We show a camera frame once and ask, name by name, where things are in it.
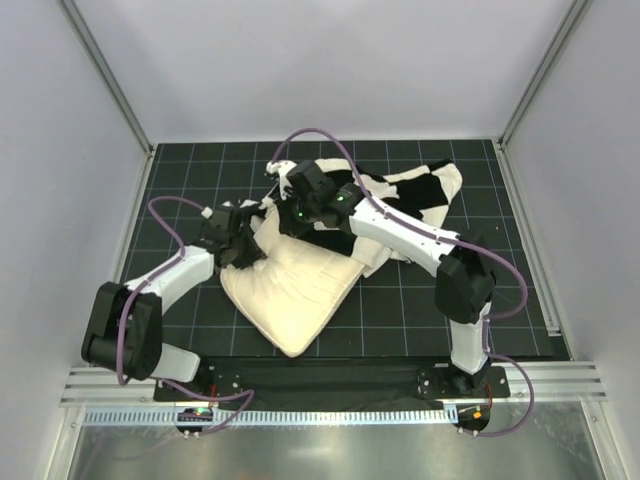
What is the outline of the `cream pillow with bear print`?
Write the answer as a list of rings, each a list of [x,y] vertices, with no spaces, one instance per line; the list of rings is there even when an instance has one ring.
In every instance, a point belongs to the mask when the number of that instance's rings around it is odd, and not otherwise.
[[[221,285],[236,306],[290,358],[304,353],[363,274],[365,265],[279,232],[277,208],[250,228],[265,257],[246,268],[229,265]]]

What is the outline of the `black white checkered pillowcase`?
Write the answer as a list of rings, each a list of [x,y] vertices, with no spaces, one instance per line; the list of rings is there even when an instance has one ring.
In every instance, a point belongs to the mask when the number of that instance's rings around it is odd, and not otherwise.
[[[352,169],[347,160],[340,158],[313,162],[338,186],[347,182],[357,185],[354,175],[358,174],[375,199],[434,228],[443,225],[450,204],[462,187],[462,175],[449,159],[388,175],[370,173],[361,167]],[[407,259],[379,242],[329,230],[320,223],[297,239],[357,260],[366,265],[367,274],[378,270],[389,258]]]

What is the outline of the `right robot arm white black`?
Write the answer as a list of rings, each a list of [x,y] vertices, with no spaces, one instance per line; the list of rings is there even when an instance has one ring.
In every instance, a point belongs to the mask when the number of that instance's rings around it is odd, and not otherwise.
[[[406,257],[436,281],[434,302],[451,329],[446,379],[462,396],[485,388],[491,367],[487,341],[496,278],[483,250],[456,232],[429,227],[371,194],[358,174],[338,185],[313,161],[271,161],[280,189],[281,219],[299,236],[316,224],[367,239]]]

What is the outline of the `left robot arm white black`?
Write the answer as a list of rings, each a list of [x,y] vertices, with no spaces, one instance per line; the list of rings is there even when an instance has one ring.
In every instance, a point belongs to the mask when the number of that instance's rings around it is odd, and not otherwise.
[[[163,317],[199,284],[232,265],[240,268],[263,256],[253,238],[256,205],[205,208],[195,239],[150,272],[125,283],[106,282],[96,293],[81,346],[89,364],[109,369],[124,381],[171,380],[188,399],[208,395],[211,375],[203,357],[163,340]]]

